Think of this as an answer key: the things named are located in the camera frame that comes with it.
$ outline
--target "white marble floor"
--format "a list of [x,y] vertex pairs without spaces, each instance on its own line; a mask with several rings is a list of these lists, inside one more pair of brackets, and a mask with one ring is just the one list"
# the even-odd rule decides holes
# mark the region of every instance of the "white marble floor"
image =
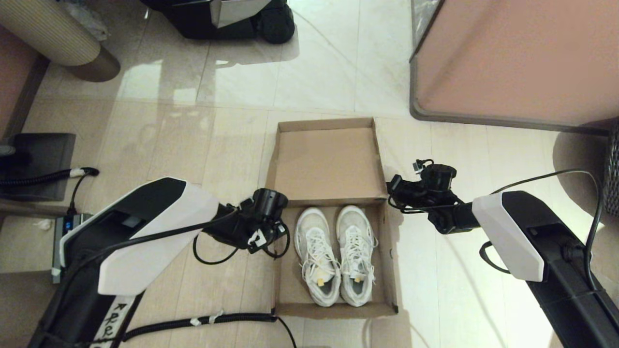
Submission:
[[[412,180],[411,163],[434,158],[458,169],[453,189],[464,200],[554,170],[597,169],[604,154],[603,139],[596,137],[411,118],[407,0],[290,0],[297,33],[281,46],[188,41],[160,14],[146,16],[137,0],[89,3],[110,25],[105,46],[121,60],[121,74],[94,84],[52,64],[24,129],[77,134],[73,165],[101,170],[79,191],[77,207],[83,211],[96,212],[162,175],[186,178],[224,202],[238,202],[264,184],[277,123],[287,120],[373,116],[386,177],[400,173]],[[547,202],[579,237],[586,236],[592,190],[585,179],[551,178],[522,188]],[[51,232],[32,222],[5,220],[1,272],[50,268]],[[619,256],[613,252],[619,224],[607,217],[603,223],[594,271],[619,298]],[[396,240],[400,314],[375,320],[286,318],[300,347],[560,346],[525,283],[478,257],[487,240],[481,230],[445,237],[424,216],[407,215]],[[228,252],[213,244],[200,248],[213,259]],[[258,285],[269,267],[268,258],[246,253],[205,267],[185,250],[148,289],[132,326],[222,307],[230,313],[268,311],[271,289]],[[145,346],[290,347],[290,342],[279,325],[233,323],[123,344]]]

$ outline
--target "cardboard box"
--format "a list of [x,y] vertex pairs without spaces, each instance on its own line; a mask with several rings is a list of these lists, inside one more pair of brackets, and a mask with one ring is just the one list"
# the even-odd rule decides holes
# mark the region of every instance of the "cardboard box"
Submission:
[[[373,119],[279,123],[266,186],[289,200],[282,219],[290,229],[291,245],[288,253],[275,262],[273,308],[278,315],[326,319],[397,313],[393,246],[385,211],[387,191]],[[340,259],[335,221],[348,204],[365,211],[379,242],[372,254],[376,278],[372,298],[359,308],[341,298],[332,307],[320,307],[312,301],[301,278],[300,259],[294,250],[296,222],[305,208],[320,207],[329,222],[335,256]]]

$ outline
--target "cardboard box lid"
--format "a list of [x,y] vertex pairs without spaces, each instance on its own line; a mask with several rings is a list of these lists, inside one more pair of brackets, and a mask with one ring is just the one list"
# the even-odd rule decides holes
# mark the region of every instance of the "cardboard box lid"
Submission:
[[279,123],[267,187],[285,194],[291,206],[385,200],[374,120]]

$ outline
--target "wheel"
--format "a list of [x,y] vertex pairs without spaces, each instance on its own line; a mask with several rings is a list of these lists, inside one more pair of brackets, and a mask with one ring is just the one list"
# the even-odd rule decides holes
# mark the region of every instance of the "wheel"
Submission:
[[608,137],[604,163],[604,208],[609,214],[619,217],[619,119]]
[[295,33],[292,10],[287,4],[261,12],[260,35],[269,43],[288,42]]

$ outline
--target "white sneaker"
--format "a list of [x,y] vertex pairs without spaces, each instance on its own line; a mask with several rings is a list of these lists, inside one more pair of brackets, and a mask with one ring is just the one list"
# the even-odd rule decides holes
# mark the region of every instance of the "white sneaker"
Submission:
[[329,226],[318,208],[306,209],[297,222],[295,248],[301,259],[301,275],[318,305],[329,307],[340,295],[342,275],[335,260]]
[[378,241],[363,211],[347,206],[337,217],[337,240],[342,252],[342,297],[360,307],[370,300],[374,282],[372,251]]

